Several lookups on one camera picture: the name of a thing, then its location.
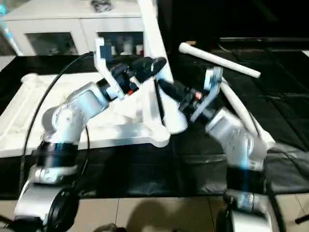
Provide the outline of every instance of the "white cabinet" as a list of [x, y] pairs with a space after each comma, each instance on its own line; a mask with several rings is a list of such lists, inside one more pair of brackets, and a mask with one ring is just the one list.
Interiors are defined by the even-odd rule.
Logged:
[[119, 55], [119, 46], [143, 45], [143, 22], [136, 0], [113, 0], [114, 9], [96, 13], [87, 0], [31, 0], [3, 17], [25, 56], [75, 55], [94, 51], [103, 36]]
[[143, 45], [143, 22], [141, 18], [81, 19], [90, 51], [95, 50], [95, 39], [103, 37], [113, 47], [132, 39], [134, 47]]
[[88, 51], [79, 19], [17, 20], [7, 21], [7, 25], [25, 56]]

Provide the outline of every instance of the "white pipe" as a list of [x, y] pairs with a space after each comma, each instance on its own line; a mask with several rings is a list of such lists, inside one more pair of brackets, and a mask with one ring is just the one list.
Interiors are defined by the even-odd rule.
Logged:
[[231, 62], [230, 60], [221, 58], [219, 56], [215, 56], [214, 54], [211, 54], [211, 53], [205, 52], [203, 50], [200, 50], [198, 48], [192, 47], [191, 45], [189, 45], [187, 43], [181, 43], [180, 46], [179, 46], [179, 51], [182, 52], [182, 53], [188, 53], [192, 56], [207, 60], [211, 63], [215, 63], [215, 64], [218, 64], [220, 66], [235, 70], [237, 72], [246, 74], [248, 76], [258, 78], [261, 75], [261, 73], [256, 71], [256, 70], [250, 69], [250, 68], [242, 66], [240, 64]]
[[274, 146], [275, 140], [271, 137], [271, 135], [265, 131], [262, 126], [258, 123], [258, 121], [252, 116], [250, 116], [249, 111], [244, 106], [242, 101], [236, 95], [236, 93], [231, 89], [231, 87], [226, 83], [226, 80], [223, 78], [223, 82], [220, 85], [222, 92], [230, 102], [231, 106], [235, 110], [236, 114], [240, 117], [242, 123], [245, 127], [252, 133], [257, 134], [255, 124], [259, 133], [261, 134], [262, 140], [266, 143], [267, 149], [270, 149]]

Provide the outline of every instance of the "white shelf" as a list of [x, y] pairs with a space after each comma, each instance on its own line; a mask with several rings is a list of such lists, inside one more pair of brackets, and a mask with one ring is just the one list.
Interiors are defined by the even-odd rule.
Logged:
[[96, 13], [89, 0], [32, 0], [3, 17], [4, 21], [65, 18], [140, 17], [136, 0], [112, 0], [114, 9]]

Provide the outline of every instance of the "tile floor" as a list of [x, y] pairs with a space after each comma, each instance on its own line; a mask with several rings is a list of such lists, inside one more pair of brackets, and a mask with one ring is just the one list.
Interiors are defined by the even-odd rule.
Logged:
[[[308, 232], [309, 222], [296, 225], [296, 217], [309, 213], [309, 194], [281, 195], [278, 201], [287, 232]], [[12, 217], [15, 201], [0, 201], [0, 215]], [[82, 200], [70, 232], [92, 232], [115, 223], [128, 232], [215, 232], [215, 219], [224, 207], [220, 197], [126, 198]]]

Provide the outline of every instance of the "black tablecloth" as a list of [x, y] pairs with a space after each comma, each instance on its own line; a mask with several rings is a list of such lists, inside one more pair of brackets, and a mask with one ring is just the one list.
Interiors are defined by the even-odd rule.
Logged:
[[[267, 156], [267, 180], [276, 194], [309, 192], [309, 58], [300, 52], [217, 53], [259, 70], [254, 79], [224, 70], [224, 77], [236, 94], [276, 141], [297, 147], [289, 154], [297, 168], [282, 153]], [[17, 57], [0, 72], [0, 112], [21, 86], [27, 73], [58, 73], [75, 57]], [[129, 62], [121, 58], [117, 62]], [[170, 57], [174, 79], [201, 88], [204, 71], [212, 66], [187, 55]], [[93, 59], [86, 58], [68, 73], [93, 72]], [[226, 106], [221, 95], [213, 107]], [[79, 184], [83, 197], [116, 198], [145, 196], [193, 196], [222, 194], [226, 188], [226, 157], [219, 144], [195, 123], [187, 131], [171, 136], [164, 148], [150, 144], [92, 149], [89, 167]], [[82, 163], [85, 151], [79, 151]], [[34, 162], [27, 157], [26, 169]], [[18, 196], [20, 157], [0, 159], [0, 199]]]

